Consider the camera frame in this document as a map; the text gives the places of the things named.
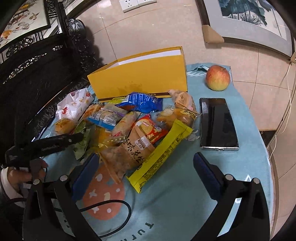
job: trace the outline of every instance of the phone screen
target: phone screen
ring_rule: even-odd
[[[201,147],[238,150],[235,127],[225,99],[200,98]]]

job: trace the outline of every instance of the apple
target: apple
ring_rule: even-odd
[[[211,90],[222,91],[229,85],[230,75],[222,66],[213,65],[208,69],[205,80]]]

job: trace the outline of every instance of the white sleeve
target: white sleeve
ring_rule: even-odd
[[[17,197],[23,197],[16,190],[14,190],[14,188],[9,183],[8,178],[7,178],[7,172],[8,172],[8,167],[3,169],[0,172],[2,186],[3,186],[3,189],[4,189],[5,193],[6,193],[6,195],[10,199],[17,198]],[[23,202],[16,202],[15,204],[20,206],[20,207],[25,207]]]

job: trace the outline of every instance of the wall outlet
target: wall outlet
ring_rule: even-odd
[[[157,0],[138,0],[139,6],[144,6],[155,2],[157,2]]]
[[[123,12],[140,7],[137,0],[119,0]]]

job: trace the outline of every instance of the screw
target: screw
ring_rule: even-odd
[[[66,181],[68,179],[68,176],[67,175],[62,175],[60,178],[59,178],[62,182]]]
[[[225,178],[226,178],[228,181],[232,181],[232,180],[233,180],[233,176],[230,175],[230,174],[226,174],[226,175],[225,175]]]
[[[37,185],[37,184],[39,184],[39,182],[40,182],[39,179],[35,179],[34,182],[33,182],[33,184],[34,184],[34,185]]]
[[[253,179],[253,182],[256,183],[256,184],[259,184],[260,183],[260,180],[258,178],[254,178]]]

